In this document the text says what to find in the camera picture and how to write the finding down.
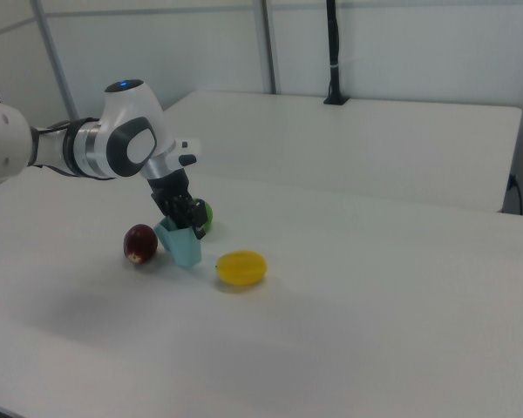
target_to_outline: white table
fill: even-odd
[[[124,260],[126,230],[160,220],[139,177],[32,168],[0,185],[1,408],[523,416],[523,217],[204,169],[189,167],[191,192],[215,222],[189,270],[162,250]],[[236,292],[214,266],[242,248],[268,274]]]
[[[485,212],[502,208],[521,110],[200,91],[167,114],[199,171]]]

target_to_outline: light blue cup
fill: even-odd
[[[164,218],[153,230],[177,266],[191,267],[201,261],[200,241],[191,227],[178,229],[172,220]]]

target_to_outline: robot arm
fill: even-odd
[[[191,226],[201,239],[205,205],[188,192],[183,170],[196,162],[199,143],[171,135],[157,98],[143,81],[111,84],[105,95],[99,120],[81,119],[44,130],[29,127],[19,111],[0,104],[0,179],[28,165],[102,180],[139,172],[163,214],[178,228]]]

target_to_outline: red apple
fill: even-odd
[[[157,251],[157,235],[147,225],[133,226],[124,236],[124,255],[135,264],[143,264]]]

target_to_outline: table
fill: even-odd
[[[497,212],[521,110],[197,91],[167,116],[206,174]]]
[[[523,416],[523,217],[206,169],[188,167],[214,209],[190,269],[124,260],[126,230],[160,220],[140,177],[0,185],[1,408]],[[268,274],[239,291],[214,266],[242,248]]]

